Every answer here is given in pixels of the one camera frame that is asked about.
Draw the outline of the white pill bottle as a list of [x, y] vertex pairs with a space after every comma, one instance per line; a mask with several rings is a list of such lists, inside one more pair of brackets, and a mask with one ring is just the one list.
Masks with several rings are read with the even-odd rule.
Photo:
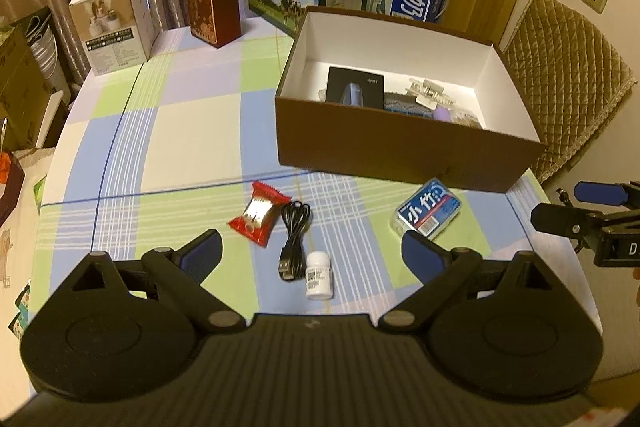
[[306, 258], [306, 297], [329, 300], [333, 296], [331, 258], [324, 251], [313, 251]]

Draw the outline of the clear packet brown items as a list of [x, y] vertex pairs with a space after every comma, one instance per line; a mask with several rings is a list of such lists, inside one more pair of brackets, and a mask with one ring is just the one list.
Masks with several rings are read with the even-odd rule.
[[475, 114], [463, 107], [451, 107], [449, 115], [453, 124], [461, 124], [461, 126], [475, 129], [483, 128]]

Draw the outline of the white plastic hook pack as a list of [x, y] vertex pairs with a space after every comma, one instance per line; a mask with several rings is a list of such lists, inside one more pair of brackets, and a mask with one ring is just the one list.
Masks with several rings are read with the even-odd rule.
[[445, 93], [442, 86], [427, 79], [420, 81], [411, 78], [406, 95], [414, 96], [416, 103], [431, 110], [435, 110], [438, 106], [450, 108], [456, 105], [456, 101]]

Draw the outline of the large brown cardboard box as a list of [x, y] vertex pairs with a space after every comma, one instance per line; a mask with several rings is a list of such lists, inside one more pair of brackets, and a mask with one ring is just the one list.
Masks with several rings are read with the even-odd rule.
[[[376, 72], [387, 90], [427, 79], [456, 92], [480, 127], [320, 101], [330, 67]], [[504, 193], [544, 135], [495, 43], [406, 18], [312, 6], [274, 95], [280, 164]]]

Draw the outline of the red snack packet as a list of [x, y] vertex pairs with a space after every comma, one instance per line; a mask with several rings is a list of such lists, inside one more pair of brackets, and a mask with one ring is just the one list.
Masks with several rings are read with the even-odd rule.
[[250, 201], [243, 212], [231, 219], [228, 225], [258, 246], [266, 247], [280, 209], [289, 202], [290, 196], [268, 184], [255, 181], [252, 183]]

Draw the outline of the dark red paper box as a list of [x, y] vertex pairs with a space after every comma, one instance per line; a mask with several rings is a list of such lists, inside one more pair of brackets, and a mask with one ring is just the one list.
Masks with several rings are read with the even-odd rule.
[[242, 35], [239, 0], [186, 0], [191, 34], [214, 48]]

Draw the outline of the quilted chair cushion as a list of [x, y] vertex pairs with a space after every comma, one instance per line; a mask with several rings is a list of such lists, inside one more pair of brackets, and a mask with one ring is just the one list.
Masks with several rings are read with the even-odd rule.
[[559, 0], [529, 0], [504, 57], [547, 144], [532, 167], [541, 183], [585, 154], [637, 83], [604, 33]]

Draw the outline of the white product box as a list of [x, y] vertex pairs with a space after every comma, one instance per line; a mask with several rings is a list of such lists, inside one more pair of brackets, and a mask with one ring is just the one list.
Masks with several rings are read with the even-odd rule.
[[105, 75], [145, 63], [157, 37], [146, 0], [70, 0], [91, 69]]

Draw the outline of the black shaver box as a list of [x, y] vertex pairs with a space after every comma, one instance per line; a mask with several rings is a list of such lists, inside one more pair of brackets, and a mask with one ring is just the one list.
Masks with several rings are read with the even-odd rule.
[[330, 66], [326, 101], [345, 106], [384, 108], [384, 76], [360, 69]]

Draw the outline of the purple tube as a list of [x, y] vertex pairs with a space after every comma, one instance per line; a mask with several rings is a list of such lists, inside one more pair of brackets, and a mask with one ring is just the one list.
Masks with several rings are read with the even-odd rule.
[[451, 122], [449, 109], [444, 106], [437, 106], [434, 109], [433, 118], [438, 121]]

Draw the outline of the checked table cloth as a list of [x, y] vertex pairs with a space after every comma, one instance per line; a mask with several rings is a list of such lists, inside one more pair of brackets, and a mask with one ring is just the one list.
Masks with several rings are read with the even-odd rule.
[[[377, 320], [419, 288], [390, 217], [431, 179], [414, 184], [281, 165], [274, 95], [295, 38], [256, 17], [242, 31], [219, 49], [186, 28], [165, 31], [146, 63], [87, 78], [43, 193], [30, 311], [91, 251], [137, 259], [208, 229], [220, 233], [224, 253], [204, 285], [244, 317], [365, 313]], [[331, 299], [308, 299], [303, 282], [279, 277], [282, 223], [266, 247], [229, 227], [255, 181], [309, 205], [303, 244], [330, 256]], [[535, 251], [598, 317], [570, 242], [530, 224], [544, 201], [533, 173], [527, 169], [504, 193], [446, 187], [462, 209], [435, 237], [438, 245], [489, 259]]]

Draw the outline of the brown cardboard boxes stack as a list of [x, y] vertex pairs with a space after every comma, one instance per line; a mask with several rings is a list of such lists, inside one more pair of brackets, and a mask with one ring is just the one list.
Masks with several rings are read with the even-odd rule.
[[70, 85], [46, 6], [9, 24], [1, 22], [1, 128], [7, 150], [58, 144], [70, 103]]

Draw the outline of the blue cotton swab box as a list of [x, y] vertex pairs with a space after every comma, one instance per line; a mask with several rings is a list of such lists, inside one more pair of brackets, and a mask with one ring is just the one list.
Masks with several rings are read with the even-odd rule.
[[390, 228], [399, 236], [415, 231], [434, 239], [462, 209], [462, 202], [445, 184], [431, 179], [403, 202], [390, 217]]

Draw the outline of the knitted patterned pouch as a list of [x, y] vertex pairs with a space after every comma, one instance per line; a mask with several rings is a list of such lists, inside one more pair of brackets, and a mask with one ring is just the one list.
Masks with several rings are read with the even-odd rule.
[[384, 109], [387, 112], [432, 119], [434, 110], [419, 104], [412, 95], [386, 92], [384, 94]]

